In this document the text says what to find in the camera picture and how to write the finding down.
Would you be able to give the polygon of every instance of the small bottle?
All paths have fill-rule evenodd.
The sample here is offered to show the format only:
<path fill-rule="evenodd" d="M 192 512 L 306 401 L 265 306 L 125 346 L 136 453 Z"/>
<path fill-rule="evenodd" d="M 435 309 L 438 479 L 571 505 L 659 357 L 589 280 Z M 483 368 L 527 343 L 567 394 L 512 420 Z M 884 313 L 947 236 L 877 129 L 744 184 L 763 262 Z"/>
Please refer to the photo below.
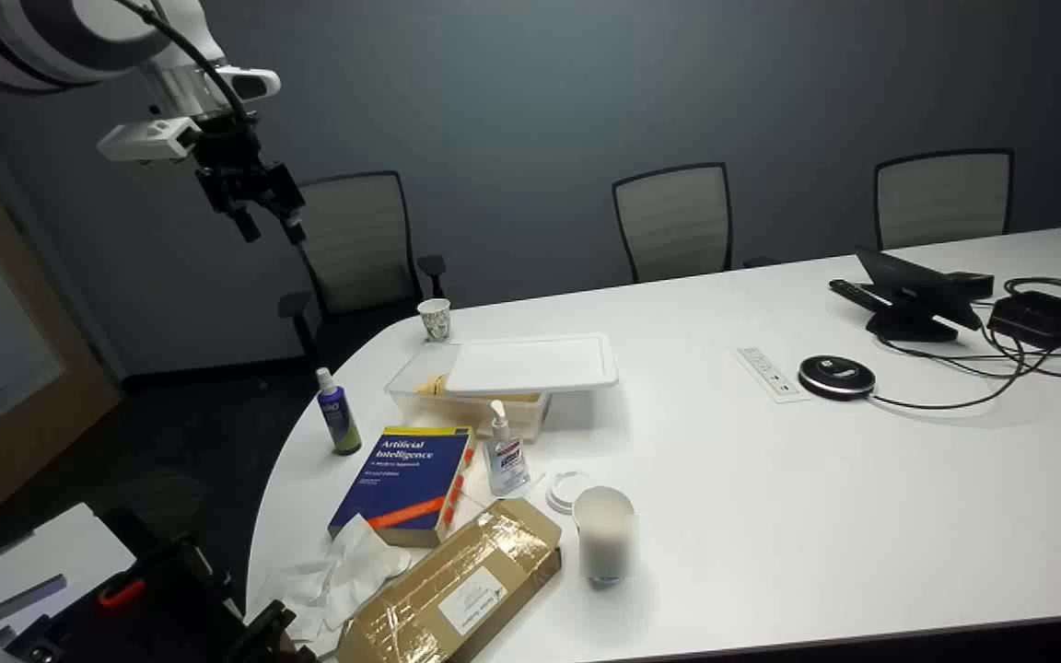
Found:
<path fill-rule="evenodd" d="M 508 435 L 508 416 L 501 401 L 490 401 L 494 435 L 490 435 L 490 490 L 512 494 L 531 483 L 527 453 L 516 435 Z"/>
<path fill-rule="evenodd" d="M 346 390 L 335 383 L 328 368 L 317 368 L 317 405 L 321 405 L 324 424 L 332 427 L 335 453 L 339 457 L 357 453 L 361 438 L 350 416 Z"/>

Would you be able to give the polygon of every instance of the office chair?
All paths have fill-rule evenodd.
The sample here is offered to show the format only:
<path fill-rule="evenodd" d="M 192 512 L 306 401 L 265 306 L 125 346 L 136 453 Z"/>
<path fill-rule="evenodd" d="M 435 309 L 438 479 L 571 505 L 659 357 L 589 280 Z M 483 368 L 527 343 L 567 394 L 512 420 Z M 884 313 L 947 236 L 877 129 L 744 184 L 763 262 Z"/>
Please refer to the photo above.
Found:
<path fill-rule="evenodd" d="M 880 162 L 873 210 L 880 247 L 1002 236 L 1013 151 L 943 151 Z"/>
<path fill-rule="evenodd" d="M 634 280 L 729 269 L 729 188 L 722 162 L 670 166 L 612 184 Z"/>
<path fill-rule="evenodd" d="M 402 177 L 391 169 L 313 180 L 302 192 L 306 239 L 298 254 L 313 280 L 321 328 L 313 332 L 306 320 L 309 291 L 284 295 L 276 313 L 295 324 L 309 368 L 343 365 L 376 332 L 413 317 L 424 298 L 409 203 Z M 446 262 L 427 254 L 420 273 L 431 280 L 431 295 L 442 298 Z"/>

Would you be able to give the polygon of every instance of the white cup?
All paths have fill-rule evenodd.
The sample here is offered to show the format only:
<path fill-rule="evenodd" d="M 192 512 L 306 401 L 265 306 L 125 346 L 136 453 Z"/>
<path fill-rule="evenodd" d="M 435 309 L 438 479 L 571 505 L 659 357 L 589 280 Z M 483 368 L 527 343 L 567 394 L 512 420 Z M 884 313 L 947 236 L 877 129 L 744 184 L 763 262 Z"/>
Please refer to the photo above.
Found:
<path fill-rule="evenodd" d="M 431 343 L 446 343 L 453 332 L 449 332 L 449 298 L 424 298 L 416 306 L 420 320 L 424 320 L 424 335 Z"/>
<path fill-rule="evenodd" d="M 630 571 L 634 501 L 612 486 L 582 490 L 571 505 L 589 586 L 612 586 Z"/>

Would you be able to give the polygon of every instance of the label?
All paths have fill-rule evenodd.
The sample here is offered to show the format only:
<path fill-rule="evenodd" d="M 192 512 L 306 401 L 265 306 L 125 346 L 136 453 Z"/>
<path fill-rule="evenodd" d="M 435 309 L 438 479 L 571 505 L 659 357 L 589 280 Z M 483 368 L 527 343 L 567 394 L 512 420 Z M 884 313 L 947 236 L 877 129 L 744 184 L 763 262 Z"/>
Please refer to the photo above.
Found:
<path fill-rule="evenodd" d="M 505 586 L 490 575 L 490 567 L 479 567 L 438 608 L 453 630 L 468 637 L 501 600 Z"/>

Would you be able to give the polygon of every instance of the blue book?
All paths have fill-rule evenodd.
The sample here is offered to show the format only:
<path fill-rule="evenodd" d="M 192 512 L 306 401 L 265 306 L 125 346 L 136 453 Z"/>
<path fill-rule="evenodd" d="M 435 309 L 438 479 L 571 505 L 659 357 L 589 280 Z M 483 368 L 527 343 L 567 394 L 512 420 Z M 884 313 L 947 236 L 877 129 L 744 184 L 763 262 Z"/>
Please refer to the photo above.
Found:
<path fill-rule="evenodd" d="M 468 427 L 383 427 L 328 530 L 365 516 L 383 541 L 431 549 L 453 527 L 468 464 Z"/>

